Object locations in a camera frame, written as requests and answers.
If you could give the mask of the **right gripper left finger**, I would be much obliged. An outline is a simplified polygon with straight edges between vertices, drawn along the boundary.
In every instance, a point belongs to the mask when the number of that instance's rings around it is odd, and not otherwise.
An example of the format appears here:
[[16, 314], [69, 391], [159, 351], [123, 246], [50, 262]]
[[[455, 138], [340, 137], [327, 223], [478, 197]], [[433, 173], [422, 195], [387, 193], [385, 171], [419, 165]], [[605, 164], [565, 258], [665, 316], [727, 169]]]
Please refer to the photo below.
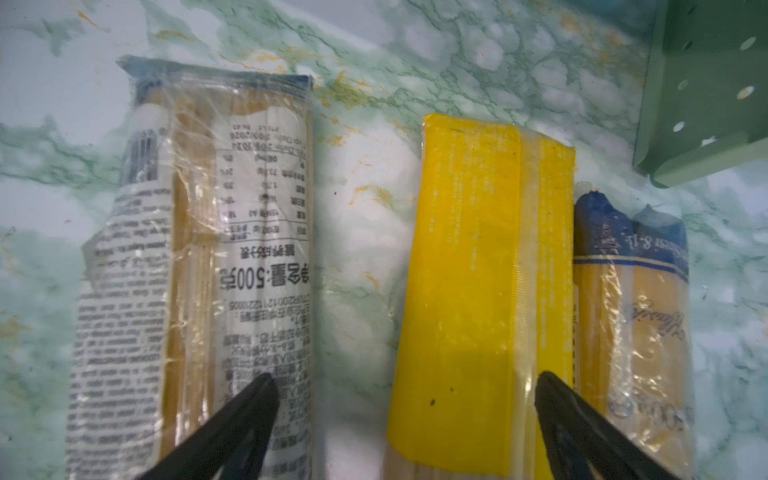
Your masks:
[[144, 479], [257, 479], [279, 408], [273, 376], [258, 375]]

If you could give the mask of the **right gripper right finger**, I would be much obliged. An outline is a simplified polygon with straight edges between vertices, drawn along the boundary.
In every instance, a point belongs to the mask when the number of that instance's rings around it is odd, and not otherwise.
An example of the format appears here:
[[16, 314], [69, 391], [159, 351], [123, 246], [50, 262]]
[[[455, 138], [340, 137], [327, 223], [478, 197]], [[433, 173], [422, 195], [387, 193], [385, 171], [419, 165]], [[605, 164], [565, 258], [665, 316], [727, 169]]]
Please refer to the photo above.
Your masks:
[[537, 379], [535, 408], [555, 479], [676, 478], [550, 371]]

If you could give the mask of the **clear white label spaghetti bag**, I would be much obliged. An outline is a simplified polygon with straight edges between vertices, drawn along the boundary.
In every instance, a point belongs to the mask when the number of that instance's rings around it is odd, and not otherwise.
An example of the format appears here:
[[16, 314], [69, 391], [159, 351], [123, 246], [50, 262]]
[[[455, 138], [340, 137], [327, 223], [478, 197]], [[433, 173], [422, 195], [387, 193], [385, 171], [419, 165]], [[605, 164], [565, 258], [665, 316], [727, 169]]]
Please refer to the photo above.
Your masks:
[[268, 373], [260, 475], [311, 479], [312, 78], [119, 63], [131, 127], [83, 248], [66, 475], [147, 473]]

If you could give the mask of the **yellow spaghetti bag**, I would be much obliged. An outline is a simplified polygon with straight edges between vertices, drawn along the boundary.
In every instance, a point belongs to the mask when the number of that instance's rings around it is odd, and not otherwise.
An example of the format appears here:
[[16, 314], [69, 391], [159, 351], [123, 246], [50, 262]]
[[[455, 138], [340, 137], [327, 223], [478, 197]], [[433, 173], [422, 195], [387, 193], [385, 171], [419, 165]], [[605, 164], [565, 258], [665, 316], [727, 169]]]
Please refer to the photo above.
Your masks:
[[536, 381], [573, 374], [575, 152], [426, 116], [386, 479], [548, 479]]

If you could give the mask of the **green wooden shelf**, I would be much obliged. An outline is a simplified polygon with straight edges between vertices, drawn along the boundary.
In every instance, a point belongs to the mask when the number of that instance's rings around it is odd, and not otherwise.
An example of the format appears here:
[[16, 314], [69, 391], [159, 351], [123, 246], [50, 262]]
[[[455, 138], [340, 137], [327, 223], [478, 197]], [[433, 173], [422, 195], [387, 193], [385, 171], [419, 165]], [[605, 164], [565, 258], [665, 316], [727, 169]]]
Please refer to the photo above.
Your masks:
[[766, 1], [658, 2], [634, 168], [670, 188], [766, 157]]

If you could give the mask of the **blue clear spaghetti bag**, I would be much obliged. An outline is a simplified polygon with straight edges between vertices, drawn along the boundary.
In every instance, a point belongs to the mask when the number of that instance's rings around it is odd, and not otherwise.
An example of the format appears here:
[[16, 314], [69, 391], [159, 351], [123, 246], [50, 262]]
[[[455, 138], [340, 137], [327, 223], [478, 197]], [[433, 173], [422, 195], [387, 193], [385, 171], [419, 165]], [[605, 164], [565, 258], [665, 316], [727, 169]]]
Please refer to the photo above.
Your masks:
[[695, 392], [686, 228], [599, 191], [574, 211], [574, 387], [623, 435], [693, 479]]

